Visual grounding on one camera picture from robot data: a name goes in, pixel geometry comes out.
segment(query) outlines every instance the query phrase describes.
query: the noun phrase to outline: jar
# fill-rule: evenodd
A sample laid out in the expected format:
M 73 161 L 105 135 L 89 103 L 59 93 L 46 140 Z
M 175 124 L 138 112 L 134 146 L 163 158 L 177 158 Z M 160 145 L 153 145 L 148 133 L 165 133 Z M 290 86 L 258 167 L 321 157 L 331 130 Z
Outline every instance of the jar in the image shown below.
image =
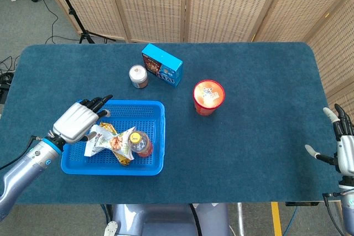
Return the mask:
M 141 131 L 134 131 L 129 135 L 128 145 L 140 157 L 148 157 L 153 152 L 153 146 L 148 135 Z
M 141 65 L 132 66 L 129 70 L 129 77 L 135 88 L 145 88 L 148 85 L 147 71 Z

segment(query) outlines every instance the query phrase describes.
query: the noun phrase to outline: snack bag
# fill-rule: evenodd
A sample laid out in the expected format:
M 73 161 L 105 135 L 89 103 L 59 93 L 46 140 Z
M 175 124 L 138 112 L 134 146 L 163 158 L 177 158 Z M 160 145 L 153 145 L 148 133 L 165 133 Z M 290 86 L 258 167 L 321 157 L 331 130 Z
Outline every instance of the snack bag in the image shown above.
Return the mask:
M 86 142 L 84 156 L 91 157 L 103 149 L 110 149 L 115 153 L 115 155 L 121 155 L 128 160 L 133 160 L 134 157 L 132 155 L 132 151 L 128 146 L 128 137 L 134 130 L 135 127 L 132 127 L 120 134 L 112 134 L 97 124 L 93 125 L 90 132 L 95 131 L 97 134 L 93 139 Z

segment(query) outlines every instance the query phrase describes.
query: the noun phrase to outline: blue tablecloth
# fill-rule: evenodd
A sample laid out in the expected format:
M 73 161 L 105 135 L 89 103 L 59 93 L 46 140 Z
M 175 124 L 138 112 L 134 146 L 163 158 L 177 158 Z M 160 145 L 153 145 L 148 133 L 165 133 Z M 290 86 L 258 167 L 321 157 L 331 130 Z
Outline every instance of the blue tablecloth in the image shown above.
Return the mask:
M 20 58 L 0 119 L 0 165 L 45 136 L 73 102 L 113 94 L 151 99 L 166 111 L 162 172 L 153 177 L 67 175 L 53 163 L 20 203 L 187 203 L 320 200 L 339 175 L 307 154 L 332 154 L 335 140 L 314 54 L 304 43 L 157 44 L 184 62 L 173 87 L 149 74 L 143 90 L 128 70 L 145 44 L 34 45 Z M 213 79 L 226 92 L 209 117 L 192 89 Z

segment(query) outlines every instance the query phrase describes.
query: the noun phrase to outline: blue plastic basket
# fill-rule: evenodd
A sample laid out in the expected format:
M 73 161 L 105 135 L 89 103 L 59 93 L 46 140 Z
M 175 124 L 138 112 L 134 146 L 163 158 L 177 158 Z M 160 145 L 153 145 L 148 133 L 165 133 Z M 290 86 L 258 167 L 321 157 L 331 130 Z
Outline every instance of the blue plastic basket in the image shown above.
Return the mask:
M 104 109 L 111 112 L 97 122 L 113 124 L 118 132 L 131 127 L 148 134 L 153 143 L 153 152 L 142 158 L 133 153 L 134 160 L 122 166 L 108 149 L 92 157 L 85 157 L 85 142 L 65 145 L 61 158 L 61 168 L 67 174 L 85 175 L 140 175 L 152 176 L 161 172 L 165 154 L 165 107 L 158 101 L 110 100 Z

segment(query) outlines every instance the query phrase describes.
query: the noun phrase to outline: instant noodle cup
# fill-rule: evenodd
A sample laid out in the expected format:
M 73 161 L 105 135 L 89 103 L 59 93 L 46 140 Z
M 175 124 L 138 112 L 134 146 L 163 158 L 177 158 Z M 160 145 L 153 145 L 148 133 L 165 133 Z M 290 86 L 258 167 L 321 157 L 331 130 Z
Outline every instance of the instant noodle cup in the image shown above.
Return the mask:
M 193 99 L 197 113 L 208 116 L 223 103 L 225 91 L 214 80 L 202 80 L 194 87 Z

